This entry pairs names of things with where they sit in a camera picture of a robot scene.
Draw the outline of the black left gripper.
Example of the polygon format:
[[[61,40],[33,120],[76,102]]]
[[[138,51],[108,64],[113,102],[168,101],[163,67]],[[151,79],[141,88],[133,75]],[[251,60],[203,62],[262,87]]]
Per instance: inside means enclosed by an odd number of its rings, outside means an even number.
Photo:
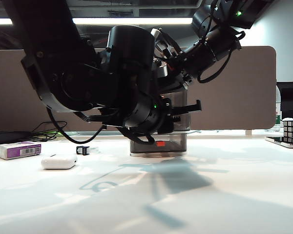
[[[163,96],[158,96],[156,99],[157,119],[165,119],[161,127],[157,130],[157,134],[169,134],[174,131],[174,118],[172,115],[187,114],[190,112],[202,111],[201,101],[196,100],[196,104],[172,107],[171,99]]]

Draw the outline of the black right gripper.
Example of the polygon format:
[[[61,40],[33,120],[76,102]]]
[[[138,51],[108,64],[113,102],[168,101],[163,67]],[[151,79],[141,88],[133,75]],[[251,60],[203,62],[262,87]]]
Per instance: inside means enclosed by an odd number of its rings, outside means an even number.
[[[161,59],[167,64],[168,75],[158,78],[160,94],[174,93],[187,89],[192,83],[193,76],[181,72],[184,52],[174,39],[161,39]]]

